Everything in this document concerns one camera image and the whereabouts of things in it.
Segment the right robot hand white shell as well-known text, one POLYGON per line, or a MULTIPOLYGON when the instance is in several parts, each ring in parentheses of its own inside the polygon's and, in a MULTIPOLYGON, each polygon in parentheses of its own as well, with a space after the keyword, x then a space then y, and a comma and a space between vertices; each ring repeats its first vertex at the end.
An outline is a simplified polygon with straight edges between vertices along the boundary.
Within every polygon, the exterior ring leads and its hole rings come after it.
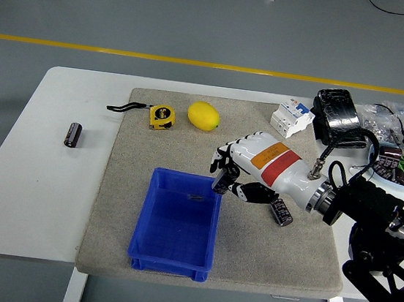
POLYGON ((220 173, 212 184, 217 194, 230 191, 247 203, 269 204, 289 195, 307 212, 318 207, 325 177, 308 178, 308 164, 267 132, 256 132, 219 147, 210 171, 220 173))

